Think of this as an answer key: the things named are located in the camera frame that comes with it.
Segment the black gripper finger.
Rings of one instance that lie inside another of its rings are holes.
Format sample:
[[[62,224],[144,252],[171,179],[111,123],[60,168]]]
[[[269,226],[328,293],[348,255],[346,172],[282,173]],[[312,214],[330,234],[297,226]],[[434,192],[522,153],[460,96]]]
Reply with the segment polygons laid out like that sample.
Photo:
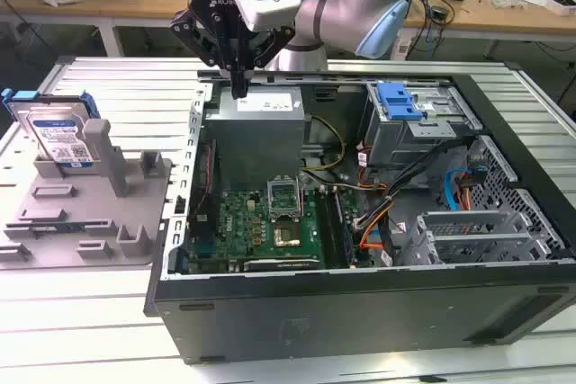
[[[222,12],[208,12],[207,22],[203,24],[187,9],[174,17],[170,30],[204,64],[220,69],[220,74],[229,79],[233,98],[241,97],[241,71],[230,26]]]
[[[265,67],[293,38],[294,28],[252,32],[240,29],[240,97],[245,98],[255,68]]]

